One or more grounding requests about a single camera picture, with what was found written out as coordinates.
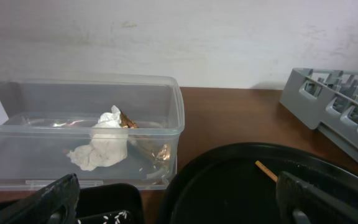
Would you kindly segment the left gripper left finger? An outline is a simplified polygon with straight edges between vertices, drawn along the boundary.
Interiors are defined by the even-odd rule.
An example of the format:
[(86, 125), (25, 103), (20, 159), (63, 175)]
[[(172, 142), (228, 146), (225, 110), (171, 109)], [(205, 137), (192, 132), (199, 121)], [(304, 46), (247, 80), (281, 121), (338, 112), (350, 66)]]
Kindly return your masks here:
[(0, 210), (0, 223), (75, 223), (80, 185), (67, 174)]

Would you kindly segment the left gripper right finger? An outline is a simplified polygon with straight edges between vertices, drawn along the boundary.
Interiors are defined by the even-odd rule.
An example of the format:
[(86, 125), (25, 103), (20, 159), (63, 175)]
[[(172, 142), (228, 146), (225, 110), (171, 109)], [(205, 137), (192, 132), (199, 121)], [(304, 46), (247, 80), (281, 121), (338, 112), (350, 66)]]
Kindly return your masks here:
[(288, 173), (276, 181), (282, 223), (358, 223), (358, 209)]

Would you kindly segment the wooden chopstick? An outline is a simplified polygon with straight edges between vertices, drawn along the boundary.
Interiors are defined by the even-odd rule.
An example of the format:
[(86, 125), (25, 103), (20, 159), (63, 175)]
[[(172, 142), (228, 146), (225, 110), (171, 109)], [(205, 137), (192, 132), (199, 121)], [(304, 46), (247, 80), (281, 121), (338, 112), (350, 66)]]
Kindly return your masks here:
[(270, 170), (268, 169), (265, 165), (263, 165), (260, 161), (256, 161), (255, 165), (262, 171), (264, 172), (267, 176), (269, 176), (274, 182), (277, 182), (278, 177)]

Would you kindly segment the white napkin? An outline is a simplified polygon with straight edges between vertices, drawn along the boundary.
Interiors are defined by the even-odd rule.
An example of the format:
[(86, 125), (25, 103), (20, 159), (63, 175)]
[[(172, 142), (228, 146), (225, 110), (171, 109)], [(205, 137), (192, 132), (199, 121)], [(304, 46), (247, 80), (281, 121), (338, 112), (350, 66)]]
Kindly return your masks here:
[[(121, 111), (115, 105), (111, 112), (103, 113), (94, 128), (121, 128)], [(127, 158), (127, 138), (125, 134), (90, 134), (87, 145), (69, 151), (67, 157), (81, 170), (92, 171), (97, 167), (110, 167)]]

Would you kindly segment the brown gold snack wrapper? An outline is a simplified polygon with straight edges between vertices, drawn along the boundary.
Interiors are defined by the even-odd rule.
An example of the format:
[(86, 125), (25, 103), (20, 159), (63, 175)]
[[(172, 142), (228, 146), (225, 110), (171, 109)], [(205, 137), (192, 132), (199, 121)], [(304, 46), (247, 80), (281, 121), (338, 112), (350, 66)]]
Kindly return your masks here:
[[(120, 110), (120, 126), (127, 129), (139, 128), (139, 125), (131, 120)], [(157, 144), (155, 140), (147, 136), (140, 135), (128, 139), (144, 157), (152, 162), (153, 165), (168, 166), (171, 156), (171, 146), (169, 144)]]

